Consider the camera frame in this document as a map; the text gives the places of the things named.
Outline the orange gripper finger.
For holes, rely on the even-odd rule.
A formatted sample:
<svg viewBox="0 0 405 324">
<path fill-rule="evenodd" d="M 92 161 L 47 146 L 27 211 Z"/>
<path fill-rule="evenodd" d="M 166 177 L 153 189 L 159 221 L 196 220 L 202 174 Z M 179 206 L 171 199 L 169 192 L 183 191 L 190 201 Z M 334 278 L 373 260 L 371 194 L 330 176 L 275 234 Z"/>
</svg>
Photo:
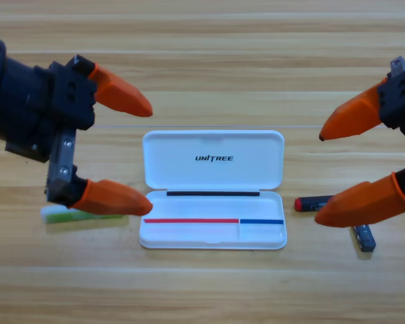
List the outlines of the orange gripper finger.
<svg viewBox="0 0 405 324">
<path fill-rule="evenodd" d="M 151 212 L 153 204 L 137 190 L 111 180 L 87 181 L 81 198 L 70 208 L 96 215 L 137 215 Z"/>
<path fill-rule="evenodd" d="M 315 216 L 328 227 L 379 223 L 405 213 L 405 171 L 375 182 L 362 182 L 332 196 Z"/>
</svg>

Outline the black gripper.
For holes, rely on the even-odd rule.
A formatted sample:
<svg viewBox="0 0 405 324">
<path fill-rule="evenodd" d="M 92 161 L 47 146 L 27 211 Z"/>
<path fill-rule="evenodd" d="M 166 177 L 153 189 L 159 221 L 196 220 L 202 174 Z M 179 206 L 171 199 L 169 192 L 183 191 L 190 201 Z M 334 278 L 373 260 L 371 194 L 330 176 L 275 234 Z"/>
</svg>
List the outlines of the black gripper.
<svg viewBox="0 0 405 324">
<path fill-rule="evenodd" d="M 66 65 L 30 67 L 9 57 L 0 40 L 0 140 L 8 152 L 49 164 L 50 203 L 70 207 L 84 194 L 88 182 L 74 165 L 76 132 L 93 126 L 96 102 L 138 117 L 153 114 L 135 86 L 98 63 L 75 55 Z"/>
<path fill-rule="evenodd" d="M 405 136 L 405 59 L 393 59 L 390 68 L 382 81 L 335 109 L 319 133 L 321 141 L 360 135 L 381 122 Z"/>
</svg>

